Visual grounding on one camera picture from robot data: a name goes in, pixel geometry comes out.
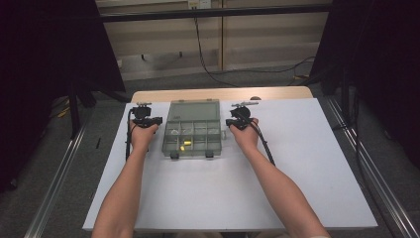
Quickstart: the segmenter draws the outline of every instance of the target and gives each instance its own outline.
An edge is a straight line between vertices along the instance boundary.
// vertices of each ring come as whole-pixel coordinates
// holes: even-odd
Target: aluminum rail
[[[28,228],[27,233],[25,234],[25,238],[39,238],[42,236],[44,228],[46,227],[50,218],[50,214],[53,211],[53,207],[58,198],[59,192],[62,188],[62,185],[64,184],[64,180],[71,166],[71,162],[74,159],[78,147],[80,146],[86,125],[92,117],[93,110],[94,109],[88,110],[85,122],[81,126],[74,139],[70,141],[67,147],[67,151],[62,158],[61,164],[59,165],[55,176],[52,179],[49,190],[47,191],[40,208],[38,209],[30,227]]]
[[[346,125],[346,122],[344,118],[342,117],[341,108],[337,100],[329,98],[328,102],[338,122],[341,125]],[[344,129],[343,131],[345,135],[347,136],[353,149],[356,151],[356,142],[357,142],[356,131],[349,127],[345,127],[345,128],[346,129]],[[382,199],[383,203],[385,204],[386,208],[391,214],[393,220],[395,221],[396,225],[400,229],[402,235],[405,238],[420,237],[419,232],[414,226],[414,223],[411,221],[410,217],[408,216],[407,211],[401,205],[398,198],[395,196],[394,192],[391,190],[391,188],[388,186],[383,176],[380,174],[379,169],[375,165],[371,156],[368,154],[368,151],[362,142],[359,142],[359,148],[360,148],[361,164],[363,168],[365,169],[371,182],[373,183],[377,193],[379,194],[380,198]]]

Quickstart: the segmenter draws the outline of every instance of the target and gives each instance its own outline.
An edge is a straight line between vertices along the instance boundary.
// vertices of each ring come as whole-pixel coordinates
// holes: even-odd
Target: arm
[[[235,140],[250,161],[269,204],[292,237],[327,236],[305,196],[294,181],[273,166],[259,151],[259,136],[251,126],[240,131],[230,127]]]
[[[132,132],[133,151],[105,196],[92,237],[132,237],[140,203],[143,167],[148,146],[158,125]]]

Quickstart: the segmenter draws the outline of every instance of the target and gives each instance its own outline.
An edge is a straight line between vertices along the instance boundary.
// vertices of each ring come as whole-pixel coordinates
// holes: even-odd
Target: black panel
[[[99,17],[94,0],[0,1],[0,190],[36,148],[70,80],[80,93],[98,89],[86,80],[125,90],[103,24],[73,21],[77,15]]]
[[[333,94],[354,59],[363,22],[371,0],[334,0],[328,14],[316,59],[312,66],[311,82],[321,81],[325,94]]]
[[[354,69],[363,99],[420,168],[420,3],[376,1]]]

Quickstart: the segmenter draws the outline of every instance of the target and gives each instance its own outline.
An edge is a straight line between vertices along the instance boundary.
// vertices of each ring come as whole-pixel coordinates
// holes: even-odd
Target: wire
[[[233,86],[233,87],[239,87],[238,85],[235,85],[235,84],[233,84],[233,83],[229,83],[229,82],[225,82],[225,81],[221,81],[221,80],[219,80],[219,79],[216,79],[213,75],[212,75],[212,73],[211,72],[209,72],[209,70],[207,70],[207,66],[206,66],[206,63],[205,63],[205,61],[204,61],[204,57],[203,57],[203,53],[202,53],[202,50],[201,50],[201,41],[200,41],[200,32],[199,32],[199,30],[198,30],[198,20],[197,20],[197,18],[194,18],[194,22],[195,22],[195,30],[196,30],[196,33],[197,33],[197,41],[198,41],[198,50],[199,50],[199,52],[200,52],[200,61],[201,61],[201,65],[203,66],[203,68],[204,68],[204,70],[207,72],[207,74],[214,80],[214,81],[216,81],[216,82],[219,82],[219,83],[223,83],[223,84],[226,84],[226,85],[229,85],[229,86]]]
[[[291,71],[291,70],[295,70],[297,67],[299,67],[301,64],[306,63],[306,62],[313,62],[313,61],[308,61],[311,59],[315,59],[315,57],[308,57],[304,60],[302,60],[301,62],[295,64],[294,66],[290,67],[290,68],[286,68],[286,69],[282,69],[282,70],[256,70],[256,69],[234,69],[234,70],[225,70],[225,71],[219,71],[219,72],[210,72],[207,69],[206,63],[204,61],[204,57],[203,57],[203,52],[202,52],[202,48],[201,48],[201,40],[200,40],[200,33],[199,33],[199,29],[198,29],[198,20],[197,18],[194,18],[194,23],[195,23],[195,30],[197,33],[197,41],[198,41],[198,50],[199,50],[199,54],[200,54],[200,62],[201,65],[203,66],[204,70],[207,72],[207,74],[215,81],[220,82],[220,83],[224,83],[233,87],[239,87],[238,85],[235,85],[233,83],[229,83],[229,82],[225,82],[225,81],[221,81],[219,79],[216,79],[213,75],[217,75],[217,74],[226,74],[226,73],[232,73],[232,72],[262,72],[262,73],[281,73],[281,72],[287,72],[287,71]]]
[[[334,62],[331,63],[325,67],[323,67],[319,72],[311,73],[310,77],[303,82],[300,82],[299,86],[308,86],[309,84],[319,82],[322,80],[328,73],[331,73],[332,71],[336,70],[339,67],[339,65]]]
[[[136,128],[137,124],[132,128],[130,128],[130,121],[131,121],[131,114],[133,113],[133,109],[129,110],[127,115],[127,141],[126,141],[126,161],[129,159],[130,156],[130,145],[131,145],[131,135],[133,130]]]
[[[287,84],[287,86],[291,86],[292,84],[293,84],[293,82],[296,80],[296,68],[298,67],[298,66],[300,66],[301,64],[303,64],[303,63],[307,63],[307,62],[314,62],[314,61],[307,61],[307,60],[310,60],[310,59],[312,59],[312,58],[307,58],[307,59],[304,59],[303,61],[301,61],[299,64],[297,64],[296,65],[296,67],[293,69],[293,78],[291,79],[291,81]]]
[[[358,94],[357,90],[356,90],[355,96],[354,96],[353,111],[352,111],[351,118],[353,118],[353,119],[350,120],[351,122],[349,122],[350,123],[349,125],[346,122],[344,122],[344,123],[341,123],[341,124],[333,127],[332,130],[333,131],[336,131],[336,130],[339,130],[339,129],[349,130],[351,127],[354,128],[354,132],[356,134],[356,142],[355,142],[356,164],[357,164],[357,167],[358,167],[358,170],[359,170],[359,174],[362,177],[362,181],[360,181],[360,183],[363,185],[363,187],[366,188],[366,191],[369,194],[369,196],[371,197],[371,200],[372,200],[374,206],[378,210],[381,219],[384,221],[387,230],[389,231],[389,233],[391,234],[392,237],[396,237],[395,234],[393,233],[392,229],[390,228],[388,222],[385,220],[383,212],[379,207],[379,204],[377,203],[376,199],[373,196],[373,193],[372,193],[372,191],[370,189],[370,186],[368,185],[367,179],[365,177],[364,170],[362,168],[362,161],[361,161],[361,157],[360,157],[361,138],[360,138],[360,135],[359,135],[359,94]]]
[[[268,160],[275,166],[275,162],[274,159],[272,158],[272,154],[271,151],[269,150],[267,141],[263,138],[263,132],[262,130],[260,130],[259,125],[254,125],[253,121],[250,120],[249,118],[243,116],[241,113],[236,112],[236,114],[238,114],[239,117],[241,117],[242,120],[246,121],[259,135],[260,139],[262,140],[262,145],[265,149],[266,155],[268,156]]]

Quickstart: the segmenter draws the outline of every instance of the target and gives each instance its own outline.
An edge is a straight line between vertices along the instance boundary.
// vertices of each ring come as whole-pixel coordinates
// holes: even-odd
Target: table surface
[[[255,91],[251,88],[234,89],[232,91],[238,92],[242,98],[251,95],[263,99],[275,95],[276,91],[287,91],[286,88],[267,88],[267,93],[264,88],[256,88]],[[217,89],[209,91],[214,98],[216,94],[213,93]],[[138,97],[142,93],[136,94],[134,101],[156,101],[156,98],[167,96],[167,93],[159,95],[152,92],[146,97]],[[185,99],[187,94],[177,95],[178,99]],[[230,118],[231,104],[236,102],[239,101],[221,100],[222,122]],[[125,163],[126,114],[133,106],[135,104],[131,103],[126,107],[83,229],[93,228],[100,204]],[[151,106],[152,116],[163,117],[161,127],[164,127],[169,106],[169,102],[154,102]],[[352,229],[377,225],[316,99],[262,100],[259,105],[250,106],[250,110],[252,116],[260,119],[262,132],[277,167],[299,185],[327,228]],[[222,130],[226,132],[226,138],[222,140],[222,155],[213,160],[184,158],[172,161],[166,158],[161,152],[163,128],[157,131],[145,163],[136,230],[284,229],[233,135],[222,125]]]
[[[132,102],[163,102],[171,100],[250,100],[252,97],[261,100],[312,98],[312,93],[305,86],[289,87],[241,87],[241,88],[210,88],[138,91],[133,95]]]

